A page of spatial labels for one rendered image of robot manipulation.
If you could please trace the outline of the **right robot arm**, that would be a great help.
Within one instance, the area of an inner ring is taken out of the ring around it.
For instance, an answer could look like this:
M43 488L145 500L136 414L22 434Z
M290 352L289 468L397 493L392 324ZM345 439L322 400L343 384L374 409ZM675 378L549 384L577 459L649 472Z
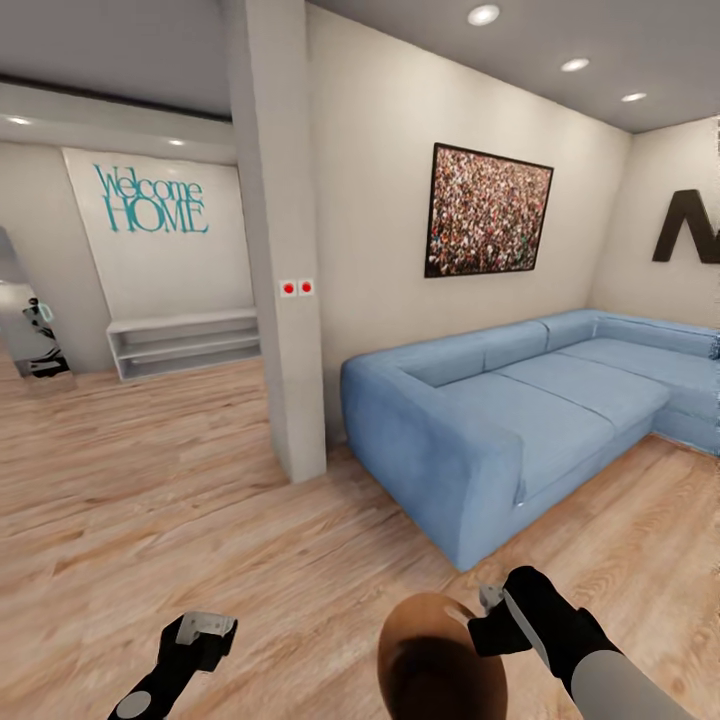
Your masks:
M477 656L534 648L583 720L696 720L532 565L513 569L505 583L481 585L479 599L485 617L467 623Z

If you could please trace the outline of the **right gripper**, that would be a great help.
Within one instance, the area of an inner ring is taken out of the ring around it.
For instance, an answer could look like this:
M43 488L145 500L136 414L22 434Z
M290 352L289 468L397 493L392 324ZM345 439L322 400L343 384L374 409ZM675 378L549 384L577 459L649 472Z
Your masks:
M514 640L498 620L498 608L494 608L488 617L471 619L467 623L477 656L492 657L510 655L517 651L529 651L533 648L528 640Z

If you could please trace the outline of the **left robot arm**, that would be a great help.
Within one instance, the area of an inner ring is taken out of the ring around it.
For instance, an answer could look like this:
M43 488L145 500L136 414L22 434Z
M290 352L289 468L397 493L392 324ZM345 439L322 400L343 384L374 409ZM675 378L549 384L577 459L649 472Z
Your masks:
M195 671L213 672L229 656L238 619L187 611L163 629L157 666L123 697L110 720L167 720Z

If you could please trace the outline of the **trash can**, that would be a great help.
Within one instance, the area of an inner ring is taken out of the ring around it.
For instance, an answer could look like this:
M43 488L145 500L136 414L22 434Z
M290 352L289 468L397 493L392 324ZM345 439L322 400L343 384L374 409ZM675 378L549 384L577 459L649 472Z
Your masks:
M452 597L419 593L384 622L377 674L391 720L507 720L501 655L478 657L469 629L445 607L480 618Z

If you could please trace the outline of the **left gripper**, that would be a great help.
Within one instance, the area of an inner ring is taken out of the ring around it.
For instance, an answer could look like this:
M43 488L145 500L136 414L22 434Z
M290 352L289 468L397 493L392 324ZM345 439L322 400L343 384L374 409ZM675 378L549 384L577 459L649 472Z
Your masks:
M176 642L182 622L181 616L163 629L157 666L153 670L156 670L160 664L176 664L182 672L186 687L195 671L213 672L220 658L229 656L237 632L238 619L230 632L225 634L202 632L192 645L180 645Z

